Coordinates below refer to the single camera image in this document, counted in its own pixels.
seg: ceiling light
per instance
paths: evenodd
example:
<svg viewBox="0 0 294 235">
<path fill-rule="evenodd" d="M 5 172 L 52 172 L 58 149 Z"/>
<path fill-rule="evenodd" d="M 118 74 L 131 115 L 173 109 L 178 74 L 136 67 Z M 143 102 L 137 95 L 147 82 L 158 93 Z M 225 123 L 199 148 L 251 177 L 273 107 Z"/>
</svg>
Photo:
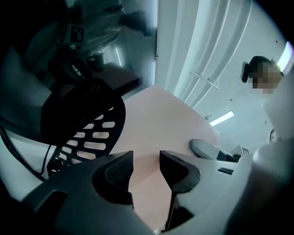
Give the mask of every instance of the ceiling light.
<svg viewBox="0 0 294 235">
<path fill-rule="evenodd" d="M 226 113 L 225 115 L 219 117 L 218 119 L 210 122 L 210 125 L 215 126 L 217 124 L 220 124 L 226 120 L 228 120 L 229 118 L 233 117 L 235 114 L 232 111 L 229 111 L 228 113 Z"/>
<path fill-rule="evenodd" d="M 118 51 L 118 49 L 117 48 L 115 48 L 116 49 L 116 53 L 118 54 L 118 58 L 119 58 L 119 64 L 121 65 L 121 61 L 120 61 L 120 57 L 119 57 L 119 51 Z"/>
<path fill-rule="evenodd" d="M 292 45 L 289 42 L 287 42 L 285 49 L 283 51 L 283 54 L 277 63 L 281 72 L 283 72 L 285 70 L 285 68 L 289 64 L 292 56 L 293 56 Z"/>
</svg>

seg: white desk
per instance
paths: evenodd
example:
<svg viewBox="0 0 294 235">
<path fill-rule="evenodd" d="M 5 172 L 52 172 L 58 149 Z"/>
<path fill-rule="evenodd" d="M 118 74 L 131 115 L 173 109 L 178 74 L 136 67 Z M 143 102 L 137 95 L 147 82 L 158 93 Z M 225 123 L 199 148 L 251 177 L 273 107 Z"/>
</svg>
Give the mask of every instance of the white desk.
<svg viewBox="0 0 294 235">
<path fill-rule="evenodd" d="M 158 86 L 125 100 L 125 106 L 124 129 L 111 153 L 134 151 L 129 191 L 133 195 L 135 211 L 155 230 L 165 224 L 171 198 L 170 188 L 159 170 L 159 151 L 171 150 L 195 157 L 188 146 L 190 139 L 203 139 L 217 146 L 217 133 L 188 105 Z M 48 145 L 32 140 L 27 143 L 25 138 L 11 135 L 24 156 L 34 154 L 29 162 L 41 166 Z M 1 177 L 11 195 L 22 200 L 41 181 L 9 153 L 2 141 L 0 152 Z"/>
<path fill-rule="evenodd" d="M 159 151 L 195 157 L 189 149 L 190 139 L 203 139 L 217 146 L 217 133 L 192 108 L 156 85 L 124 103 L 124 129 L 111 153 L 134 151 L 129 191 L 136 213 L 155 230 L 165 224 L 171 198 L 171 190 L 159 170 Z"/>
</svg>

